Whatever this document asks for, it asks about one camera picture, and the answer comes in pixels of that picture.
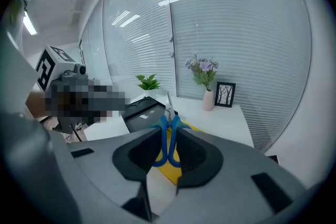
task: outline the purple flower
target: purple flower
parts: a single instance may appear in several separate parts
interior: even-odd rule
[[[191,59],[186,60],[185,66],[188,67],[188,69],[193,68],[193,61]]]
[[[219,64],[218,64],[217,61],[212,61],[211,63],[214,66],[214,68],[216,68],[216,69],[218,68]]]
[[[204,72],[208,72],[211,70],[211,63],[209,63],[208,61],[201,61],[199,63],[199,68],[201,68]]]
[[[201,62],[209,62],[209,60],[207,58],[200,57],[198,58],[197,63],[200,64]]]

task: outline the yellow cloth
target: yellow cloth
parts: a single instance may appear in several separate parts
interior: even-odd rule
[[[196,127],[183,122],[184,124],[188,125],[191,129],[195,130],[195,131],[200,131],[199,129],[197,129]],[[169,128],[167,130],[167,154],[169,152],[169,146],[170,146],[170,138],[172,136],[172,129]],[[175,151],[174,151],[174,160],[176,160],[177,162],[180,161],[179,155],[176,151],[176,146],[175,146]],[[162,158],[162,150],[160,151],[158,157],[156,158],[156,161],[161,160]],[[181,168],[176,168],[174,166],[172,166],[169,161],[167,161],[163,166],[159,167],[159,170],[174,184],[177,186],[177,180],[179,177],[182,176],[182,171]]]

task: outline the flower vase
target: flower vase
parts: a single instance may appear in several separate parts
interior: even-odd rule
[[[154,90],[144,90],[144,94],[145,94],[146,97],[149,96],[153,99],[156,99],[156,89],[154,89]]]
[[[213,102],[214,102],[213,90],[205,90],[202,104],[203,110],[210,111],[213,108]]]

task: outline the glass wall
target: glass wall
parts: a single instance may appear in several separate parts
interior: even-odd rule
[[[172,92],[167,15],[163,0],[104,0],[103,28],[113,85],[130,98],[142,93],[135,75],[157,74]]]
[[[211,88],[217,81],[236,83],[234,103],[261,151],[283,132],[302,97],[311,54],[304,0],[101,0],[91,17],[89,44],[85,30],[82,47],[93,76],[110,75],[135,98],[142,93],[135,75],[156,73],[162,92],[201,99],[205,88],[184,63],[195,52],[214,57],[219,69]],[[92,45],[90,28],[99,33],[99,45]]]
[[[89,79],[95,79],[96,73],[95,70],[93,69],[91,60],[91,50],[89,47],[89,39],[88,39],[88,26],[86,26],[84,29],[80,46],[82,48],[84,63],[86,65],[86,72],[88,74],[88,77]]]
[[[95,78],[106,85],[111,84],[111,77],[104,46],[102,10],[103,0],[100,0],[89,18],[88,41]]]
[[[171,13],[178,96],[204,94],[185,60],[195,51],[214,57],[217,81],[236,83],[235,103],[255,148],[265,148],[288,124],[306,85],[311,40],[304,1],[179,0],[171,1]]]

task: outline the black picture frame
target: black picture frame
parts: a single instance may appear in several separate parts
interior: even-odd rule
[[[222,93],[221,91],[221,86],[229,86],[230,91],[229,91],[229,97],[230,100],[226,99],[225,103],[221,103],[220,99],[221,96],[219,94]],[[226,108],[231,108],[233,104],[233,98],[235,96],[235,90],[236,90],[236,84],[235,83],[229,83],[229,82],[218,82],[217,83],[217,91],[216,91],[216,96],[215,96],[215,105],[219,106],[224,106]]]

